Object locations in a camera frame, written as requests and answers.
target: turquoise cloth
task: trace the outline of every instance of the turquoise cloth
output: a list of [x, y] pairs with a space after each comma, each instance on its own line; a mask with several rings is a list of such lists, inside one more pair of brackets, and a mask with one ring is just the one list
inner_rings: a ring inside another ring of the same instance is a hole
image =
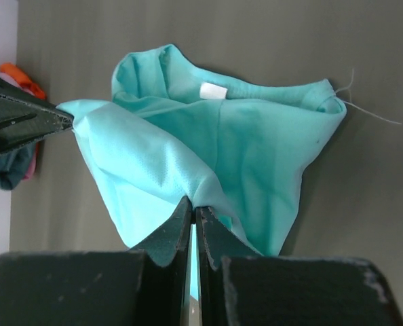
[[[226, 99], [202, 99], [205, 82], [226, 88]], [[326, 79], [256, 86], [197, 68], [172, 45], [128, 54], [112, 93], [112, 102], [59, 108], [74, 115], [79, 148], [129, 247], [186, 194], [193, 206], [212, 206], [244, 242], [277, 255], [298, 212], [303, 171], [346, 114]]]

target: dark gray cloth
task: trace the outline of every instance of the dark gray cloth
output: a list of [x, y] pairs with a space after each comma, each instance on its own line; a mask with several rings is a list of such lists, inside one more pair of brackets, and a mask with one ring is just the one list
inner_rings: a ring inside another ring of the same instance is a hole
[[35, 144], [0, 156], [0, 189], [13, 190], [25, 176], [33, 159]]

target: white tag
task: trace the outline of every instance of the white tag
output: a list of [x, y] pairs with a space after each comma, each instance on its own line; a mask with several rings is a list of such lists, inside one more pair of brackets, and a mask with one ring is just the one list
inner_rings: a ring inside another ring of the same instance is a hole
[[211, 83], [203, 83], [200, 86], [200, 98], [205, 100], [224, 100], [226, 98], [227, 89]]

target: pile of clothes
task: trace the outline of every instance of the pile of clothes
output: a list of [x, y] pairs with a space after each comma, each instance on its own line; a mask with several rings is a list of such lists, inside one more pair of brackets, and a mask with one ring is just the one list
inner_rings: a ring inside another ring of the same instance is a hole
[[[0, 78], [37, 98], [46, 99], [45, 92], [12, 63], [0, 66]], [[21, 180], [33, 176], [38, 150], [39, 144], [33, 143], [0, 156], [0, 189], [13, 190]]]

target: pink cloth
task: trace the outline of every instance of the pink cloth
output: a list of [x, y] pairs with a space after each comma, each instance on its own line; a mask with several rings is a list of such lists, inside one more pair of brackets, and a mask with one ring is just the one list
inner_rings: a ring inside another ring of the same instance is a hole
[[[29, 94], [34, 96], [33, 92], [31, 92], [28, 88], [20, 87], [20, 85], [18, 83], [16, 83], [16, 81], [11, 76], [9, 76], [8, 74], [0, 73], [0, 78], [2, 80], [5, 80], [7, 83], [9, 83], [9, 84], [11, 84], [11, 85], [13, 85], [13, 86], [15, 86], [17, 88], [20, 88], [21, 90], [23, 90], [23, 91], [25, 91], [25, 92], [27, 92], [27, 93], [29, 93]], [[28, 169], [26, 170], [25, 176], [24, 176], [24, 178], [22, 180], [28, 180], [28, 179], [31, 179], [33, 177], [34, 171], [36, 170], [36, 158], [37, 158], [37, 144], [36, 144], [36, 149], [34, 151], [33, 159], [31, 160], [31, 163], [28, 166]]]

